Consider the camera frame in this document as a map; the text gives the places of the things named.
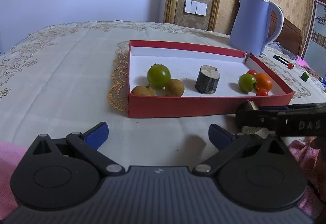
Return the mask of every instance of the blue kettle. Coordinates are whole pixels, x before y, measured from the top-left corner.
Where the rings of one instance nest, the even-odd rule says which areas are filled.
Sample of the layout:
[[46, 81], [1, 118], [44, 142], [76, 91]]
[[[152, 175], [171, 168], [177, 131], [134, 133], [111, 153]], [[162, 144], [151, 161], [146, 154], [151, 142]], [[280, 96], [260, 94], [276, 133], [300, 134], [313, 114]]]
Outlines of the blue kettle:
[[[265, 45], [273, 42], [281, 33], [284, 16], [281, 8], [268, 0], [239, 0], [240, 8], [235, 18], [229, 45], [260, 56]], [[268, 37], [272, 11], [278, 24], [274, 34]]]

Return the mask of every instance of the gray ribbed surface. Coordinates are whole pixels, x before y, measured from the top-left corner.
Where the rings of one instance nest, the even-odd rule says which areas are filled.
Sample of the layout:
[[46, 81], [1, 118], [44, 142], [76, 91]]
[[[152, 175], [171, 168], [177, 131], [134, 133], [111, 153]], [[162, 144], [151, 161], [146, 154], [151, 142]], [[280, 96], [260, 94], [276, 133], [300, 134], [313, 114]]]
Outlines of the gray ribbed surface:
[[228, 201], [210, 178], [186, 167], [131, 167], [107, 178], [85, 203], [59, 212], [18, 208], [4, 224], [312, 224], [298, 208], [247, 210]]

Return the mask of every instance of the green cube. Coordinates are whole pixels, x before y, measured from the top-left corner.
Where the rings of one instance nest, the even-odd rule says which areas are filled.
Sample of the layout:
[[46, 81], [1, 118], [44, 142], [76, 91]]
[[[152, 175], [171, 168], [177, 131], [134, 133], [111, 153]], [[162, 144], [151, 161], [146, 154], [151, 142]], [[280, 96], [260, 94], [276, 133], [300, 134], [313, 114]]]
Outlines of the green cube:
[[302, 76], [300, 77], [303, 81], [307, 81], [309, 79], [309, 76], [307, 73], [303, 73]]

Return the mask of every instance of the tomato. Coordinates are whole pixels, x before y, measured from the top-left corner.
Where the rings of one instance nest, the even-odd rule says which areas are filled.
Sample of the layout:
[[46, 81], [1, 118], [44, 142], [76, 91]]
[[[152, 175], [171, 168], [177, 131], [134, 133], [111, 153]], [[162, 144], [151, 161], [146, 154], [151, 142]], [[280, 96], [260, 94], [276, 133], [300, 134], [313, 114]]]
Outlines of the tomato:
[[248, 74], [251, 74], [251, 75], [254, 75], [254, 76], [256, 76], [256, 75], [257, 75], [257, 72], [256, 72], [256, 71], [254, 71], [253, 69], [251, 69], [251, 70], [248, 70], [248, 71], [247, 71], [247, 73], [248, 73]]
[[240, 78], [239, 78], [239, 87], [240, 90], [247, 94], [249, 92], [251, 92], [254, 89], [254, 85], [256, 83], [256, 79], [252, 74], [243, 74]]
[[256, 96], [268, 96], [268, 91], [266, 89], [259, 89]]
[[160, 64], [154, 64], [147, 72], [147, 80], [154, 88], [161, 89], [171, 79], [169, 69]]
[[255, 84], [256, 90], [266, 89], [269, 92], [273, 87], [272, 78], [266, 75], [265, 73], [258, 73], [256, 75], [256, 81], [257, 81], [257, 83]]

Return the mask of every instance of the kettle handle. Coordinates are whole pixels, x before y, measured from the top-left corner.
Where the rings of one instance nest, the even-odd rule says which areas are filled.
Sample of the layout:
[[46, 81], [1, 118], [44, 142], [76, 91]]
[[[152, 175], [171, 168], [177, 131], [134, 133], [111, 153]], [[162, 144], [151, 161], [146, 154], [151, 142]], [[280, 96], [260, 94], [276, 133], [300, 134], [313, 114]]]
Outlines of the kettle handle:
[[276, 29], [275, 29], [275, 32], [273, 33], [273, 35], [271, 37], [267, 38], [265, 45], [270, 44], [280, 35], [282, 28], [283, 28], [283, 23], [284, 23], [284, 15], [283, 15], [281, 8], [271, 1], [269, 2], [269, 7], [270, 7], [270, 13], [272, 11], [275, 11], [275, 13], [278, 17], [278, 24], [276, 26]]

